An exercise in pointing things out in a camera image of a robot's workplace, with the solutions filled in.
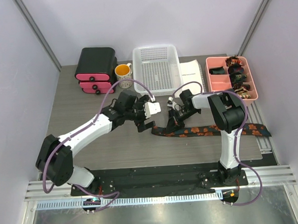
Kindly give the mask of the black orange floral tie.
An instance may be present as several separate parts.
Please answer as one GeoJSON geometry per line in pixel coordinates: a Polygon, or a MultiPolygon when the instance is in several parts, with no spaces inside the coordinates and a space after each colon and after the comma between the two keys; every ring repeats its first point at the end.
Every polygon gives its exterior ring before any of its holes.
{"type": "MultiPolygon", "coordinates": [[[[245,123],[241,128],[241,135],[271,137],[271,133],[267,127],[258,123],[245,123]]],[[[197,126],[197,127],[184,127],[176,129],[175,132],[165,134],[165,127],[154,126],[151,133],[156,136],[163,137],[198,137],[198,136],[221,136],[221,130],[217,125],[197,126]]]]}

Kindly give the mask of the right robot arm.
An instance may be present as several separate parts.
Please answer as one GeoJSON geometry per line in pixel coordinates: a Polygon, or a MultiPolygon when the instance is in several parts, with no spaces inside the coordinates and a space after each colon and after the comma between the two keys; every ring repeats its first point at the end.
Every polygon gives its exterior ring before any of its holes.
{"type": "Polygon", "coordinates": [[[162,137],[198,137],[221,135],[221,156],[215,178],[228,186],[237,182],[242,167],[238,158],[240,135],[247,120],[243,100],[231,89],[215,93],[194,95],[190,90],[180,94],[182,105],[168,100],[168,122],[166,127],[153,126],[151,133],[162,137]],[[209,108],[215,124],[212,126],[186,127],[185,120],[209,108]]]}

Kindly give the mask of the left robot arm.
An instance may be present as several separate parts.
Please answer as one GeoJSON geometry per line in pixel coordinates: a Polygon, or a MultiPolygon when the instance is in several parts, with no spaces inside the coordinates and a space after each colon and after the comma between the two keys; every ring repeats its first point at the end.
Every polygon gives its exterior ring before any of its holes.
{"type": "Polygon", "coordinates": [[[125,121],[133,121],[138,132],[154,126],[145,124],[151,116],[150,106],[155,104],[154,96],[138,97],[131,90],[123,90],[108,106],[101,105],[99,112],[89,121],[59,137],[45,137],[36,160],[36,168],[54,186],[65,183],[82,187],[89,195],[99,191],[100,180],[86,167],[74,165],[74,157],[95,139],[108,134],[125,121]]]}

